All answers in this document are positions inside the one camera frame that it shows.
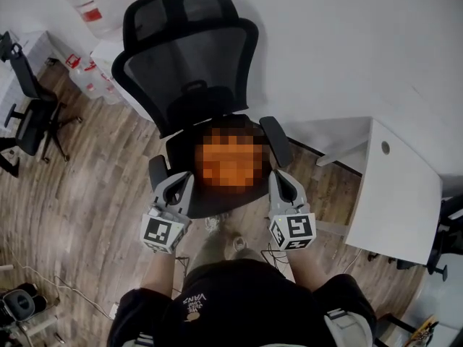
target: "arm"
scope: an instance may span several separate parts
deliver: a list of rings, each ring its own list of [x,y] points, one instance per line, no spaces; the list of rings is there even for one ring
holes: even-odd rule
[[[140,287],[171,298],[174,286],[174,268],[175,253],[154,253]]]
[[[288,251],[286,255],[297,285],[314,292],[329,280],[310,249]]]

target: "wooden floor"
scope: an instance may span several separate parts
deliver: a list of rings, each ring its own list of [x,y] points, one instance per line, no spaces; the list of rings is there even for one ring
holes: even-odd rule
[[[0,260],[14,263],[8,241],[23,265],[53,281],[59,281],[54,278],[58,275],[109,312],[126,291],[137,287],[151,256],[138,235],[141,216],[152,200],[148,161],[165,154],[165,140],[159,139],[153,123],[124,104],[88,100],[60,64],[48,68],[41,83],[68,104],[64,117],[81,116],[84,123],[70,124],[60,134],[70,162],[65,163],[52,145],[48,165],[38,155],[18,152],[20,178],[0,172]],[[294,154],[289,171],[305,186],[317,219],[347,223],[360,178],[333,164],[317,167],[316,156],[301,148],[294,147]],[[251,247],[263,249],[270,241],[267,214],[264,197],[235,210],[229,221]],[[199,220],[177,255],[193,257],[204,237],[204,223]],[[343,245],[339,237],[319,232],[313,252],[334,275],[344,271],[357,250]],[[398,271],[386,258],[368,262],[366,257],[360,254],[348,273],[357,279],[378,316],[385,312],[401,316],[423,271]],[[176,288],[181,287],[182,270],[177,264]],[[49,300],[56,297],[56,289],[30,270],[1,276],[1,288],[27,280],[37,283]],[[50,344],[52,332],[58,331],[70,346],[104,346],[111,321],[70,290],[59,289],[59,298],[60,320],[42,338]]]

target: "person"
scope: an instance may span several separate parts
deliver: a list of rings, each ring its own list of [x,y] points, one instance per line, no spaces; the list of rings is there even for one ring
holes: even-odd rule
[[[298,249],[286,253],[293,283],[241,237],[234,238],[234,255],[225,260],[231,239],[220,227],[205,240],[175,299],[175,255],[153,255],[140,288],[120,301],[109,347],[368,346],[336,344],[326,321],[334,310],[362,319],[373,344],[375,312],[352,276],[329,278],[311,249]]]
[[[0,137],[0,152],[5,149],[10,149],[17,145],[16,139],[13,137]],[[3,168],[8,174],[18,177],[20,173],[20,160],[18,159],[13,166],[3,155],[0,154],[0,168]]]

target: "chair base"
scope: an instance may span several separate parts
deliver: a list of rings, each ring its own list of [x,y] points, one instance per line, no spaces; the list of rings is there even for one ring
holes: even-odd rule
[[[66,104],[63,104],[63,103],[58,104],[58,107],[56,108],[54,115],[51,118],[48,128],[46,130],[45,145],[43,146],[42,156],[41,156],[41,160],[43,160],[45,163],[50,162],[50,160],[46,157],[46,153],[48,151],[48,146],[50,145],[50,141],[52,140],[55,146],[58,148],[59,152],[61,153],[64,161],[65,162],[69,161],[69,155],[63,151],[61,143],[59,142],[58,131],[74,121],[77,121],[81,124],[83,122],[83,119],[80,117],[72,117],[70,119],[65,119],[63,121],[60,121],[59,113],[62,109],[65,109],[66,107],[67,107]]]

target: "black office chair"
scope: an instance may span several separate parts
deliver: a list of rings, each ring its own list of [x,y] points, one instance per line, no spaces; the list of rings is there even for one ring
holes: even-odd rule
[[[292,162],[275,118],[261,119],[259,127],[233,114],[248,108],[247,76],[257,42],[257,27],[238,18],[231,0],[139,0],[128,8],[124,52],[114,61],[113,76],[150,114],[161,138],[180,132],[166,143],[170,170],[162,155],[150,161],[153,189],[167,176],[195,171],[196,145],[212,128],[252,129],[279,166]],[[262,179],[242,194],[197,180],[188,215],[218,215],[262,197],[270,172],[270,162],[263,161]]]
[[[463,194],[442,201],[433,248],[428,263],[425,265],[430,275],[441,274],[443,281],[446,281],[448,277],[447,265],[441,269],[438,268],[442,254],[463,256]],[[370,261],[375,257],[375,255],[369,255],[368,260]],[[389,263],[394,261],[396,260],[393,258],[389,259]],[[414,262],[397,260],[396,268],[397,270],[407,270],[416,265]]]
[[[12,106],[4,122],[4,126],[7,127],[11,118],[21,120],[15,138],[17,145],[28,155],[35,155],[37,153],[41,140],[46,136],[41,159],[46,163],[49,162],[46,152],[48,151],[50,141],[53,140],[63,159],[68,161],[69,156],[61,147],[58,139],[58,131],[73,121],[82,123],[82,119],[80,117],[72,117],[60,121],[60,111],[66,108],[66,105],[60,103],[55,93],[45,89],[37,81],[26,56],[22,52],[21,46],[11,42],[9,33],[1,36],[0,41],[0,48],[2,49],[0,52],[1,60],[9,60],[24,95],[31,98],[24,113],[15,111],[16,104]]]

